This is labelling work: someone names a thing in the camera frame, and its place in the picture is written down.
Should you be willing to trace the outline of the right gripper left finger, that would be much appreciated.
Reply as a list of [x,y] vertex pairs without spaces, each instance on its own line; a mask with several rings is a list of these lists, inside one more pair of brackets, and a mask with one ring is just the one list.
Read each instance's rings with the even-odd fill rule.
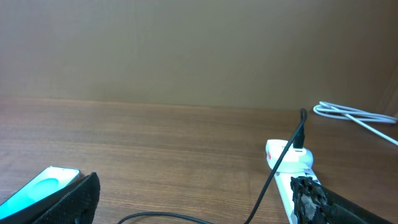
[[100,199],[96,172],[1,219],[1,224],[92,224]]

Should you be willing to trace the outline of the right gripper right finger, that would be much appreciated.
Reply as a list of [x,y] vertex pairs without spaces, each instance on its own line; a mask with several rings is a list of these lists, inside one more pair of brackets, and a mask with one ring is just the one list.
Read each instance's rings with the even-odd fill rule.
[[316,183],[311,177],[293,177],[293,214],[298,224],[392,224]]

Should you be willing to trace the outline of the white power strip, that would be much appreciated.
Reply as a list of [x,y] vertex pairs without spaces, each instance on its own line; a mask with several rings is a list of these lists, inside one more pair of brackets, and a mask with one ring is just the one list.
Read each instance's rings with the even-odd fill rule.
[[[266,147],[269,145],[283,145],[286,146],[288,141],[280,140],[280,139],[270,139],[266,143]],[[290,186],[291,178],[297,177],[311,177],[316,183],[320,184],[318,181],[317,176],[315,175],[314,171],[311,169],[305,169],[301,172],[296,173],[285,173],[285,172],[277,172],[274,174],[274,178],[276,184],[279,189],[279,193],[284,204],[285,212],[287,214],[288,220],[290,224],[297,224],[297,217],[294,215],[294,202],[293,202],[293,190]]]

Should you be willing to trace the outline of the white USB charger plug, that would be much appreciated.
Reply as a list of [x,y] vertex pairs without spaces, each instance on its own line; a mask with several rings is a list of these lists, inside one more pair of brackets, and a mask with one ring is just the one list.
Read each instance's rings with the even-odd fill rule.
[[[269,145],[266,147],[266,159],[271,169],[276,165],[284,148],[285,146],[283,145]],[[308,149],[290,147],[277,168],[277,172],[296,173],[304,171],[305,169],[311,169],[312,165],[313,155]]]

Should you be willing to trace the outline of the smartphone with teal screen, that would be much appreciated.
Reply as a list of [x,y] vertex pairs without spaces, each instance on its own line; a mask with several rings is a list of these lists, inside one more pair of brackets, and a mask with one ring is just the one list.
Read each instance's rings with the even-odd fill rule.
[[80,170],[50,166],[1,204],[1,219],[63,189],[79,178]]

